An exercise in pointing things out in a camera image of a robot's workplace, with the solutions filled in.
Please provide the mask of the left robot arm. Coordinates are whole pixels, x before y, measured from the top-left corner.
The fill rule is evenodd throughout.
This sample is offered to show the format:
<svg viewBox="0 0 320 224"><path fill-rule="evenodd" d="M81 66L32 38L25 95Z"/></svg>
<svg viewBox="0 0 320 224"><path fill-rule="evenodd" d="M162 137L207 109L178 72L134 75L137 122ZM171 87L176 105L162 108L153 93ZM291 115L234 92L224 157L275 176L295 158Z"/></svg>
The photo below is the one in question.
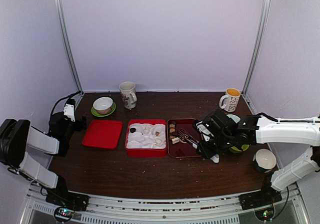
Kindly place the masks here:
<svg viewBox="0 0 320 224"><path fill-rule="evenodd" d="M44 167L30 154L30 150L64 157L74 132L86 129L85 115L79 120L72 120L62 112L50 117L48 133L32 126L26 119L5 119L0 125L0 162L14 174L38 182L52 193L53 199L61 206L67 206L72 202L72 195L65 179Z"/></svg>

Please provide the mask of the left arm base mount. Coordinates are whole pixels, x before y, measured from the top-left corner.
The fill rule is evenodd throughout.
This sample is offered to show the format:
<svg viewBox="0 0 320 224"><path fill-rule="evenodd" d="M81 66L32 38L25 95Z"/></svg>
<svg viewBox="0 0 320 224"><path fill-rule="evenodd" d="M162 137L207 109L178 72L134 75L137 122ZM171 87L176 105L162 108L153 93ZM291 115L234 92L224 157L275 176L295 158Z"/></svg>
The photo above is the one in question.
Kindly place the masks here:
<svg viewBox="0 0 320 224"><path fill-rule="evenodd" d="M73 211L86 211L89 199L87 195L69 193L68 198L61 198L55 194L47 194L45 201Z"/></svg>

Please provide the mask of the red chocolate tray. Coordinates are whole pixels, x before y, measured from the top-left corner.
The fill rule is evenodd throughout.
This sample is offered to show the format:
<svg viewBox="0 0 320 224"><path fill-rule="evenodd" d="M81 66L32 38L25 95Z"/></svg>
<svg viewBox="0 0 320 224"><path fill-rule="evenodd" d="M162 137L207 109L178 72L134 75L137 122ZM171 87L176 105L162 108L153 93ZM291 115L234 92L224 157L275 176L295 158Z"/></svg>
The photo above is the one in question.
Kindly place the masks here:
<svg viewBox="0 0 320 224"><path fill-rule="evenodd" d="M201 155L197 154L196 150L187 142L180 141L176 144L172 143L172 139L178 137L178 130L185 129L190 135L192 135L198 141L203 138L201 134L194 128L195 119L168 119L167 120L167 152L172 158L198 158ZM170 133L170 124L175 125L175 132Z"/></svg>

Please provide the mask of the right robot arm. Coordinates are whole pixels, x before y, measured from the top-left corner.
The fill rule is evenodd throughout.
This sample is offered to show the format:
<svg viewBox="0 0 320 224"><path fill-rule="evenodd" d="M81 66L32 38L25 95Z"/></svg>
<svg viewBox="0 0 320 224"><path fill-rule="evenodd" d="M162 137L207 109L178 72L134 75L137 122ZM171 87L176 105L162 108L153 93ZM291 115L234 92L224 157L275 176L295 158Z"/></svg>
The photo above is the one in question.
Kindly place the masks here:
<svg viewBox="0 0 320 224"><path fill-rule="evenodd" d="M198 152L207 159L230 147L262 144L297 144L307 146L299 157L275 171L257 192L259 204L268 204L292 183L312 172L320 170L320 119L274 118L266 113L247 115L235 121L226 113L216 110L203 120L195 121L194 127L204 135Z"/></svg>

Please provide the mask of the red tin lid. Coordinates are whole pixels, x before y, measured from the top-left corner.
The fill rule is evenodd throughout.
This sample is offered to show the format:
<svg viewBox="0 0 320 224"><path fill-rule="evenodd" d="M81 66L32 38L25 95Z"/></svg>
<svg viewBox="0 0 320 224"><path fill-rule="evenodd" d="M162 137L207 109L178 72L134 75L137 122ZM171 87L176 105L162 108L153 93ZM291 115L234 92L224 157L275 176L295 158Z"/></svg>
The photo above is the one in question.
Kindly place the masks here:
<svg viewBox="0 0 320 224"><path fill-rule="evenodd" d="M123 123L121 121L91 121L82 144L91 148L114 150L118 146L122 128Z"/></svg>

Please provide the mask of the red tin box base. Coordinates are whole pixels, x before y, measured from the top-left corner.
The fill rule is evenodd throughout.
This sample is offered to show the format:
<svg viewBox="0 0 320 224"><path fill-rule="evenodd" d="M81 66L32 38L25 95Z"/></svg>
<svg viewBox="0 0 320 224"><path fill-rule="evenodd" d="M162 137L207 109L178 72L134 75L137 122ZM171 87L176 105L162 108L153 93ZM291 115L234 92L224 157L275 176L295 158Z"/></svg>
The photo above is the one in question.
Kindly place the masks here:
<svg viewBox="0 0 320 224"><path fill-rule="evenodd" d="M126 147L129 133L129 126L133 123L148 123L148 124L164 124L165 125L165 134L167 130L166 121L163 119L131 119L128 123L127 132L126 132L126 140L125 140L125 150L129 157L133 158L162 158L167 155L167 135L166 135L166 147L164 149L128 149Z"/></svg>

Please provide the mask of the metal serving tongs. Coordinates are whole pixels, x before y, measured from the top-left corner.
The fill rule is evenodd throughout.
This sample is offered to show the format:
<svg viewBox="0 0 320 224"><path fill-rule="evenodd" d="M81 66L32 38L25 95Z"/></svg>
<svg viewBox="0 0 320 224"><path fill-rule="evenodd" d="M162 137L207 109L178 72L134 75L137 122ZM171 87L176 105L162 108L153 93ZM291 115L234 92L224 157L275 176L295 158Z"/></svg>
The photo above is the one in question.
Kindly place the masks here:
<svg viewBox="0 0 320 224"><path fill-rule="evenodd" d="M201 155L204 159L210 159L214 163L219 163L220 156L217 153L214 138L210 139L208 142L205 140L198 141L185 129L179 129L177 135L183 142L189 143L196 150L197 154Z"/></svg>

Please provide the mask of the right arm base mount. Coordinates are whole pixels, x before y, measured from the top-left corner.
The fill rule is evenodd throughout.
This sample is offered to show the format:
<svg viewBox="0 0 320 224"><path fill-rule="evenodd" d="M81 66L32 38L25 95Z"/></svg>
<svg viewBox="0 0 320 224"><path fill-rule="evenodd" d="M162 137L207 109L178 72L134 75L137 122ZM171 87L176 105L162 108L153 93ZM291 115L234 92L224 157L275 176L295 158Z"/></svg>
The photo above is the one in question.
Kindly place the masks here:
<svg viewBox="0 0 320 224"><path fill-rule="evenodd" d="M272 205L282 200L281 193L263 194L260 191L242 194L238 198L243 211Z"/></svg>

